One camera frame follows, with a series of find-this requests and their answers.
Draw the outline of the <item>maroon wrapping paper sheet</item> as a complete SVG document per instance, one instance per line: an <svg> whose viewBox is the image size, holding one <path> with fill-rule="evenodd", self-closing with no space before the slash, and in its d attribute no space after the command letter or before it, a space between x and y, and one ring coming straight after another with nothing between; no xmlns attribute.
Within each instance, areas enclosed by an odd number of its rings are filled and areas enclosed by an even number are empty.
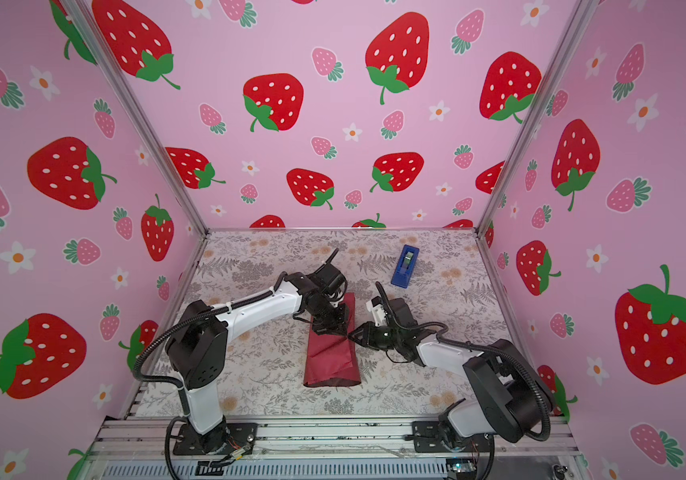
<svg viewBox="0 0 686 480"><path fill-rule="evenodd" d="M303 386L353 387L361 384L355 344L346 335L309 332Z"/></svg>

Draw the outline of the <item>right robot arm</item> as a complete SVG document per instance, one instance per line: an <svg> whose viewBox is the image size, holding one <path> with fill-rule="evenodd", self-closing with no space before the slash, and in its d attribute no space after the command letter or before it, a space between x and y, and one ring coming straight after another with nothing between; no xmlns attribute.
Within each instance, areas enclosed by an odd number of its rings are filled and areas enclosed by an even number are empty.
<svg viewBox="0 0 686 480"><path fill-rule="evenodd" d="M401 298L381 294L367 309L372 319L349 334L354 343L395 352L403 363L466 377L475 400L458 400L438 416L432 437L444 448L459 451L477 435L497 435L509 443L550 438L553 394L513 343L453 340L446 324L417 322Z"/></svg>

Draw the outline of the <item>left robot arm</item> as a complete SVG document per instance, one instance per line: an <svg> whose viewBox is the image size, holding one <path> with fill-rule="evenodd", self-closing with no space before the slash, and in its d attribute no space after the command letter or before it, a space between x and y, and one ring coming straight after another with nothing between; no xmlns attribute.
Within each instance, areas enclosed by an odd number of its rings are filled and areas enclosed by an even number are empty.
<svg viewBox="0 0 686 480"><path fill-rule="evenodd" d="M347 338L353 326L353 308L344 301L347 280L326 263L310 274L282 274L273 287L226 304L191 303L171 335L165 351L182 379L181 404L193 430L201 435L221 432L225 416L218 400L217 379L222 373L229 344L269 321L303 313L310 328L308 359L319 363L315 375L332 381L354 366L353 347Z"/></svg>

